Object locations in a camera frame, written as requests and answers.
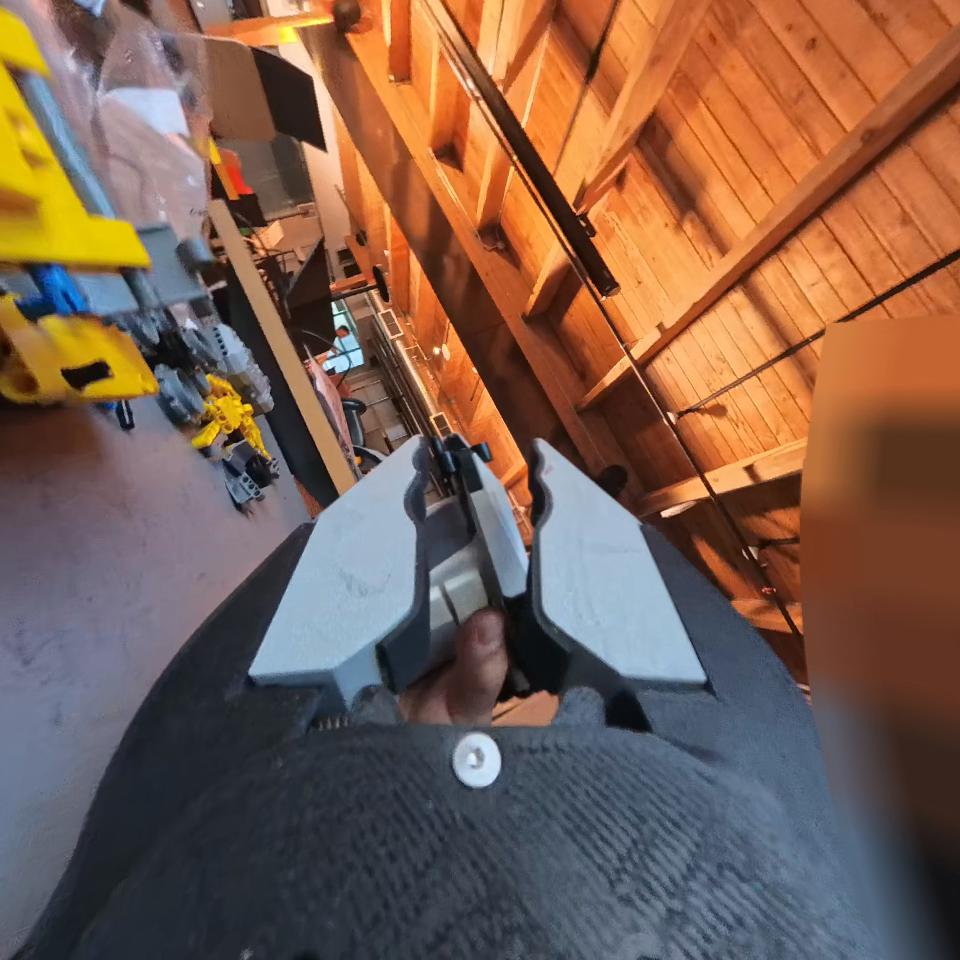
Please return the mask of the background table with pale edge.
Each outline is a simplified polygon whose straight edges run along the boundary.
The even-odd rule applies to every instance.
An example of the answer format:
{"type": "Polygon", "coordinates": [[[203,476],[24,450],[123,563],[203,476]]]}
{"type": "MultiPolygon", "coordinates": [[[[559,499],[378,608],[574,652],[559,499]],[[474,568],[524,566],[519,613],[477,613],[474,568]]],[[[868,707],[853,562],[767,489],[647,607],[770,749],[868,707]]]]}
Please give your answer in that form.
{"type": "Polygon", "coordinates": [[[356,483],[313,382],[226,202],[213,199],[209,222],[223,251],[228,322],[269,380],[266,422],[287,471],[319,509],[356,483]]]}

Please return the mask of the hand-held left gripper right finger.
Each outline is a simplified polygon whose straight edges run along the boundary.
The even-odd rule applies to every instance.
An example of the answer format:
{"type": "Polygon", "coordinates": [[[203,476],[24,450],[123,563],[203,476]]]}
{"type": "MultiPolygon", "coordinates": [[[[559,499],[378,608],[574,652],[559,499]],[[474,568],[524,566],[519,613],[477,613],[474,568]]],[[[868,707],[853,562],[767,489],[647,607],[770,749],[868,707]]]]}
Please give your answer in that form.
{"type": "Polygon", "coordinates": [[[708,675],[642,523],[546,440],[532,446],[527,678],[605,698],[703,691],[708,675]]]}

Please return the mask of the clear plastic bag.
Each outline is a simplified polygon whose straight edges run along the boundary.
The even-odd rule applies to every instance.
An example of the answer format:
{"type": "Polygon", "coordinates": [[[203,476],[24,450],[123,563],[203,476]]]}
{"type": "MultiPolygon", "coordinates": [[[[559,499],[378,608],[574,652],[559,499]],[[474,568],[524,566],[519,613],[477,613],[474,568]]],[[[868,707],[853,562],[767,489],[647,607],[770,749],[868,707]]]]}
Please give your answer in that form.
{"type": "Polygon", "coordinates": [[[54,95],[114,212],[203,235],[213,109],[200,34],[175,2],[34,2],[54,95]]]}

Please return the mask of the grey angled block piece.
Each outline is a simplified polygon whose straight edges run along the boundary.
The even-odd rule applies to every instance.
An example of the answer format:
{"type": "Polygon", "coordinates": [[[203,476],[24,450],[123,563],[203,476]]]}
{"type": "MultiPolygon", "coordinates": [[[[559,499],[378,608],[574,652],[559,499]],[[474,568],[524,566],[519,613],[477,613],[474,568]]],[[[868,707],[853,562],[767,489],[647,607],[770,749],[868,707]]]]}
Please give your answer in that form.
{"type": "Polygon", "coordinates": [[[280,461],[241,439],[224,450],[220,461],[224,486],[234,509],[246,513],[265,498],[281,477],[280,461]]]}

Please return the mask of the yellow beam assembly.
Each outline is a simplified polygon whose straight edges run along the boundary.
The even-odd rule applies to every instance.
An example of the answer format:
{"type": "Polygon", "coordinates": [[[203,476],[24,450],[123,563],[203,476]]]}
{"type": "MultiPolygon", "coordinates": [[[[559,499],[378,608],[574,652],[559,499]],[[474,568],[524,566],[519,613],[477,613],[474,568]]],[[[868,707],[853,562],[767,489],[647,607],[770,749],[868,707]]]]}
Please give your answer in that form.
{"type": "Polygon", "coordinates": [[[254,408],[226,379],[206,375],[209,392],[203,400],[198,432],[191,446],[204,456],[210,456],[219,440],[228,447],[240,441],[247,442],[267,463],[274,460],[263,441],[255,420],[254,408]]]}

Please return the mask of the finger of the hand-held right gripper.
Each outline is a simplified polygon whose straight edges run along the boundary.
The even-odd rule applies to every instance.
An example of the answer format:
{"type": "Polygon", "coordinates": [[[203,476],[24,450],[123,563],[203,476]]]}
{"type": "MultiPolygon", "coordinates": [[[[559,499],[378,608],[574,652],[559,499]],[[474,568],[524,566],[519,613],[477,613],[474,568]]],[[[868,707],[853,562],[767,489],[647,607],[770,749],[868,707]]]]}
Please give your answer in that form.
{"type": "Polygon", "coordinates": [[[510,498],[474,450],[461,451],[461,486],[482,577],[496,602],[511,604],[526,592],[529,559],[510,498]]]}
{"type": "Polygon", "coordinates": [[[496,517],[490,498],[469,498],[466,503],[448,498],[427,508],[427,666],[452,661],[454,637],[475,613],[505,609],[487,541],[496,517]]]}

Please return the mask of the yellow grey toy vehicle model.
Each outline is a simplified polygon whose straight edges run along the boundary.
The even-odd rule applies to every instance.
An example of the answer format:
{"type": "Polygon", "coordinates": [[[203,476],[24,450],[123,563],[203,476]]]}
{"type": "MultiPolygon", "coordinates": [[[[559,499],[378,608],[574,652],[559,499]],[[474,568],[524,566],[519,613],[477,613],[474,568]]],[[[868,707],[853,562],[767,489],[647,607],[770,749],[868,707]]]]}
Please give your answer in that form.
{"type": "Polygon", "coordinates": [[[99,405],[131,429],[160,385],[126,313],[210,308],[210,249],[121,221],[76,141],[28,25],[2,9],[3,406],[99,405]]]}

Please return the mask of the cluster of grey toy wheels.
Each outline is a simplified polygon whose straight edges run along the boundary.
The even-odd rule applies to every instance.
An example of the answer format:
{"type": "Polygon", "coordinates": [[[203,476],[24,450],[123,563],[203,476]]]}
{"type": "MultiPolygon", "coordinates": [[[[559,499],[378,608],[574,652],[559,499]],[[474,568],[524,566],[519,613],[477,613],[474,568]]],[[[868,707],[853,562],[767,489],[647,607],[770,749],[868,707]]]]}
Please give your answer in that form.
{"type": "Polygon", "coordinates": [[[168,310],[126,313],[117,326],[136,344],[159,385],[158,405],[176,426],[197,424],[219,374],[219,353],[193,321],[179,321],[168,310]]]}

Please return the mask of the black ceiling track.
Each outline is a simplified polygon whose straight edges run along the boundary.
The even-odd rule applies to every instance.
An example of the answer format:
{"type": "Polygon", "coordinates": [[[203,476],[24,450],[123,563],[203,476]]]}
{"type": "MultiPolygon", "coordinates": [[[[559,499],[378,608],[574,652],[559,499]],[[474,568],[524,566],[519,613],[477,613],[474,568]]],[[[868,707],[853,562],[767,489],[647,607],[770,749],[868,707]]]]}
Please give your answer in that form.
{"type": "Polygon", "coordinates": [[[594,246],[593,239],[549,173],[521,121],[497,88],[448,5],[441,1],[426,1],[421,5],[435,30],[442,54],[469,100],[484,116],[498,148],[533,197],[563,255],[597,301],[618,294],[620,286],[594,246]]]}

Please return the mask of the person's right hand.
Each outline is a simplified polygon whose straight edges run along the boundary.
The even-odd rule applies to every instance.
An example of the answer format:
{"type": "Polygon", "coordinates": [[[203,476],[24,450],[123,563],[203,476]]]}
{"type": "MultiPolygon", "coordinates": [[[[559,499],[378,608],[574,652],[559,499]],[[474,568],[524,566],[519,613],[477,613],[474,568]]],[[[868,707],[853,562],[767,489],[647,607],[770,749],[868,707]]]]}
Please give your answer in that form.
{"type": "Polygon", "coordinates": [[[466,619],[452,639],[452,657],[405,690],[399,712],[407,724],[485,728],[492,724],[510,661],[508,620],[496,608],[466,619]]]}

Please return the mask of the black connector piece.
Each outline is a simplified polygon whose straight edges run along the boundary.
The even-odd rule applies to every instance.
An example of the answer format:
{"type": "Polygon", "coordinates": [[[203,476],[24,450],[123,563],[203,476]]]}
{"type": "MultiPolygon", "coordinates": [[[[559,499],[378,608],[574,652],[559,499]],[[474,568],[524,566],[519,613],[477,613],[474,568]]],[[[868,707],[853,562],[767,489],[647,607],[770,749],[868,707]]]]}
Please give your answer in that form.
{"type": "Polygon", "coordinates": [[[438,485],[446,498],[475,494],[484,487],[483,470],[493,460],[485,442],[469,444],[460,434],[431,436],[429,445],[438,471],[438,485]]]}

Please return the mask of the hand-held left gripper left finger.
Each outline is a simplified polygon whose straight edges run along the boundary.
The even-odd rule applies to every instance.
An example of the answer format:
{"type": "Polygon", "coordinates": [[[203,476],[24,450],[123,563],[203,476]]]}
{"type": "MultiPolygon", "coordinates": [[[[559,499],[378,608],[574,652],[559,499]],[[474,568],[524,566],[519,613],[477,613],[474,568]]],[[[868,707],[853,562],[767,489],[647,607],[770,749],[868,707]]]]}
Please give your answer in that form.
{"type": "Polygon", "coordinates": [[[425,670],[429,454],[408,439],[319,515],[248,668],[255,684],[399,694],[425,670]]]}

